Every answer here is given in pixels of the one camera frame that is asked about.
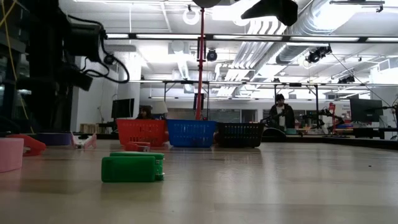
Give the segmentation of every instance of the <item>red basket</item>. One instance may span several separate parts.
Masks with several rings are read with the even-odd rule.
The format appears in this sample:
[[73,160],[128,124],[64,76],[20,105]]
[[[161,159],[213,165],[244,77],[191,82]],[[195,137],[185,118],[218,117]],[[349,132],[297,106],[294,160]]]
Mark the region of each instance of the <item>red basket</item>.
[[117,119],[120,144],[149,142],[159,147],[165,140],[166,122],[161,120]]

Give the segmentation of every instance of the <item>green block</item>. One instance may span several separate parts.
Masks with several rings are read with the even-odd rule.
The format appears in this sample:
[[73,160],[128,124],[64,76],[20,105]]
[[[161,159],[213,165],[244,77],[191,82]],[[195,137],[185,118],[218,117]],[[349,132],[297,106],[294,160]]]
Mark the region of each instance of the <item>green block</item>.
[[103,182],[153,182],[155,157],[113,156],[102,159]]
[[163,180],[163,153],[155,153],[155,152],[111,152],[111,157],[113,156],[129,156],[129,157],[137,157],[137,156],[153,156],[155,157],[155,179]]

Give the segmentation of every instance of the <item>red pole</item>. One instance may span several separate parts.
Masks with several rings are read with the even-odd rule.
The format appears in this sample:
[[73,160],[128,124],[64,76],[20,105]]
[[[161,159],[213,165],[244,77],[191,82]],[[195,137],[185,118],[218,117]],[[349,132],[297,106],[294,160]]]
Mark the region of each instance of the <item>red pole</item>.
[[205,9],[200,9],[201,12],[201,27],[200,27],[200,47],[199,47],[199,86],[197,98],[197,120],[200,120],[201,112],[201,73],[203,71],[203,46],[205,44]]

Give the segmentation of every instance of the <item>person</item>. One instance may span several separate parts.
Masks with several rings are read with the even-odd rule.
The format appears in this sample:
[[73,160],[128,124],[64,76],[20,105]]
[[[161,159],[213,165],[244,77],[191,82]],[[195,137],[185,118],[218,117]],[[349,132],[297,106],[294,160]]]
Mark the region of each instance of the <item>person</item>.
[[139,109],[139,114],[136,119],[154,119],[152,113],[150,112],[150,107],[143,106]]
[[276,104],[272,106],[269,115],[275,126],[285,131],[287,128],[295,128],[293,108],[285,103],[285,97],[277,94]]

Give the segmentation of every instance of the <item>blue basket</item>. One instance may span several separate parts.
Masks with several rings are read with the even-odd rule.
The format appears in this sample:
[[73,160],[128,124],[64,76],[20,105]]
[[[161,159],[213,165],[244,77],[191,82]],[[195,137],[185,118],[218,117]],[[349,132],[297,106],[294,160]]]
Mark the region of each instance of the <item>blue basket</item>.
[[215,121],[167,120],[170,144],[175,147],[210,147]]

